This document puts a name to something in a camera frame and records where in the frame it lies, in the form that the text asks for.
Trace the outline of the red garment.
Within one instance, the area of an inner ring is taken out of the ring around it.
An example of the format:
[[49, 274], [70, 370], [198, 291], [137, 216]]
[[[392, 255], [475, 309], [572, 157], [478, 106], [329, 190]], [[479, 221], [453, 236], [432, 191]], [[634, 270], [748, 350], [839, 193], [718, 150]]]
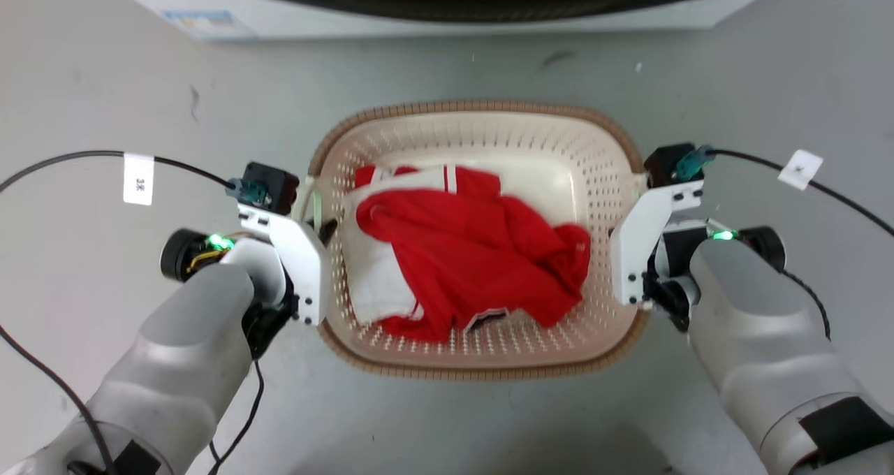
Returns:
[[517, 310], [551, 328], [578, 305], [591, 254], [585, 228], [549, 224], [486, 170], [411, 167], [442, 169], [444, 190], [382, 191], [356, 211], [364, 233], [393, 247], [424, 309], [421, 320], [373, 322], [386, 334], [447, 342]]

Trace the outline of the beige perforated plastic laundry basket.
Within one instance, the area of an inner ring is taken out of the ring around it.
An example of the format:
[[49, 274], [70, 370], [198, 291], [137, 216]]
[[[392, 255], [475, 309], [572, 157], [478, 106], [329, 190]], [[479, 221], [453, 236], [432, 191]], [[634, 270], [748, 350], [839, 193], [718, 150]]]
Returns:
[[510, 101], [437, 101], [376, 107], [343, 119], [309, 162], [311, 207], [344, 220], [355, 169], [456, 163], [501, 177], [552, 224], [592, 239], [583, 300], [552, 328], [515, 312], [445, 342], [386, 334], [357, 320], [339, 233], [330, 242], [333, 295], [318, 332], [360, 370], [403, 379], [510, 381], [597, 372], [625, 357], [650, 318], [616, 301], [608, 233], [645, 192], [638, 148], [622, 127], [585, 107]]

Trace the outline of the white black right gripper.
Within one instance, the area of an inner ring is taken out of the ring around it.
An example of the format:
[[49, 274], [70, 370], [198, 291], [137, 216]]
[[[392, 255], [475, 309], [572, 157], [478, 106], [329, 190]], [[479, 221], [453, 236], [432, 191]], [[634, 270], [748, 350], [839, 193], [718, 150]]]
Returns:
[[684, 211], [701, 205], [704, 184], [648, 189], [610, 233], [614, 298], [624, 306], [660, 310], [683, 334], [701, 297], [689, 264], [705, 242], [705, 220]]

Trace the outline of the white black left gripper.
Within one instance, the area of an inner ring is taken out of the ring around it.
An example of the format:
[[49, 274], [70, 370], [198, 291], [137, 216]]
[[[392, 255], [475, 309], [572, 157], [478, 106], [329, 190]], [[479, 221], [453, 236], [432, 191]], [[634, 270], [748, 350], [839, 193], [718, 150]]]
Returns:
[[323, 221], [315, 233], [309, 224], [237, 204], [246, 235], [236, 240], [236, 264], [254, 284], [254, 300], [242, 328], [252, 358], [261, 358], [271, 342], [296, 320], [318, 328], [331, 300], [330, 245], [336, 219]]

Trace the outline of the blue label sticker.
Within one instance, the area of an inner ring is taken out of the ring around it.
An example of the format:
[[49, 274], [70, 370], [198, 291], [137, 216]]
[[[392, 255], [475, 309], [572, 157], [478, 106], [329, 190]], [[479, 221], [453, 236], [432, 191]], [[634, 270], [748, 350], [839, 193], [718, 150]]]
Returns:
[[229, 10], [164, 10], [162, 17], [194, 38], [224, 40], [244, 38], [246, 34]]

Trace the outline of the white washing machine body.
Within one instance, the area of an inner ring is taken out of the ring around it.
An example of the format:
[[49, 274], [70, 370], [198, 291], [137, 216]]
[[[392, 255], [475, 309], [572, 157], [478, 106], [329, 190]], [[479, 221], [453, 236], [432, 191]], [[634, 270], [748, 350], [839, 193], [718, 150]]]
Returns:
[[229, 10], [244, 26], [246, 31], [244, 38], [207, 40], [190, 36], [205, 42], [237, 42], [696, 31], [717, 26], [757, 0], [675, 1], [622, 13], [570, 20], [483, 25], [386, 19], [386, 17], [345, 13], [282, 0], [134, 1], [172, 26], [175, 25], [162, 17], [164, 10]]

